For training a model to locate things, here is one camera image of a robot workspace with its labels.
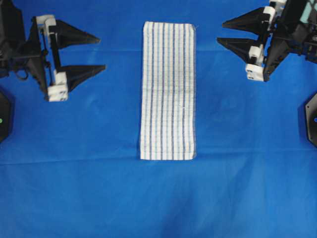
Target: white plastic block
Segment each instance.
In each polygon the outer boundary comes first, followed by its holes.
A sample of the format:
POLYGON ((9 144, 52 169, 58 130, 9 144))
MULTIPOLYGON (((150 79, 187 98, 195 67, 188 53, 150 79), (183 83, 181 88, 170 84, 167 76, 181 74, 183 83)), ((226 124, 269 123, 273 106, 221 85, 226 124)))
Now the white plastic block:
POLYGON ((271 3, 271 2, 276 3, 276 5, 275 5, 276 15, 280 16, 284 10, 284 7, 287 3, 287 0, 270 0, 269 3, 271 3))
POLYGON ((54 77, 55 77, 55 84, 56 85, 67 84, 66 72, 57 73, 57 71, 55 69, 54 70, 54 77))
POLYGON ((276 10, 275 10, 274 7, 266 6, 266 7, 264 8, 263 13, 265 13, 265 14, 270 14, 270 18, 269 18, 269 21, 268 21, 268 22, 269 22, 268 30, 269 30, 269 29, 271 28, 272 22, 273 22, 273 20, 274 20, 274 18, 275 18, 275 16, 276 16, 276 10))
POLYGON ((44 34, 47 35, 47 36, 49 34, 51 34, 50 30, 49 30, 49 27, 50 26, 56 26, 56 20, 55 20, 55 16, 54 15, 37 16, 36 17, 36 22, 37 22, 38 25, 44 25, 44 34))
POLYGON ((264 82, 263 69, 263 67, 255 64, 247 64, 246 72, 248 79, 264 82))
POLYGON ((50 102, 61 102, 68 99, 67 85, 54 85, 48 87, 48 96, 50 102))
POLYGON ((57 73, 54 70, 55 85, 48 87, 50 102, 61 102, 68 99, 68 86, 66 72, 57 73))

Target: blue fabric surface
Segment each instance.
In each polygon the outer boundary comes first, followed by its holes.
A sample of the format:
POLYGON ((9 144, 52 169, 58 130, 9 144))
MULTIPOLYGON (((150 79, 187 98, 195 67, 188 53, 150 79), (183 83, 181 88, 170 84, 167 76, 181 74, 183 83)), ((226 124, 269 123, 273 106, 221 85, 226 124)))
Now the blue fabric surface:
POLYGON ((290 56, 269 83, 216 37, 266 0, 15 0, 34 15, 100 38, 61 51, 67 64, 107 64, 65 103, 49 104, 33 79, 0 81, 15 96, 12 135, 0 145, 1 238, 313 238, 317 149, 303 104, 316 65, 290 56), (197 27, 197 153, 190 162, 139 160, 144 22, 197 27))

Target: striped towel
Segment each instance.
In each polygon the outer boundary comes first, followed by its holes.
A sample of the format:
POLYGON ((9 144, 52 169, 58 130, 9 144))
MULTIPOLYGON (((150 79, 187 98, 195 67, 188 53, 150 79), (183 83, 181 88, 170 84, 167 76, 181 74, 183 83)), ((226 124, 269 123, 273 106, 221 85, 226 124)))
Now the striped towel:
POLYGON ((196 30, 146 22, 140 152, 143 160, 196 156, 196 30))

